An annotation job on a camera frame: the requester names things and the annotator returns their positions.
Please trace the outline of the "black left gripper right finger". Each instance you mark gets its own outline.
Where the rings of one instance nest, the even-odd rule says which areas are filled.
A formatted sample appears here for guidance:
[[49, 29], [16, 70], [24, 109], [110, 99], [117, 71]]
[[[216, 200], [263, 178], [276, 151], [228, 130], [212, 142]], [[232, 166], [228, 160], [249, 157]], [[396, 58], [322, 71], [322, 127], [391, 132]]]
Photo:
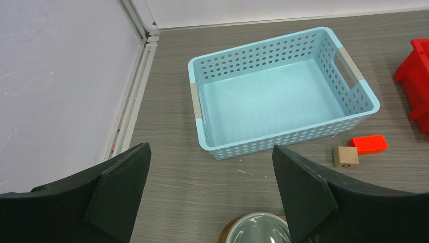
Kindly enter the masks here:
[[354, 179], [275, 145], [292, 242], [428, 242], [428, 194]]

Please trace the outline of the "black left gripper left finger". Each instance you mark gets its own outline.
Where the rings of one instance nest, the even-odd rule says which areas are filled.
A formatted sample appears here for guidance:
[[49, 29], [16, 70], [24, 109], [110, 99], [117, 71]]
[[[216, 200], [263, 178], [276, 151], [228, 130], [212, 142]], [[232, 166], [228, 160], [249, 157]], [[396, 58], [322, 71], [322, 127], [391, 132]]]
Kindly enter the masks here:
[[1, 242], [129, 242], [151, 162], [148, 143], [30, 192], [1, 195]]

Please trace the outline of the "grey-green mug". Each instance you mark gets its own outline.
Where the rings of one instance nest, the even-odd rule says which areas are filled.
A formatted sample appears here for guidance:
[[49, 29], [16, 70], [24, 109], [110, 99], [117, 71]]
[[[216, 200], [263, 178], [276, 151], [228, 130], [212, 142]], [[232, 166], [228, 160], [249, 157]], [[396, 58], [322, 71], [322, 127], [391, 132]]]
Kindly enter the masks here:
[[227, 242], [291, 242], [284, 215], [252, 213], [233, 226]]

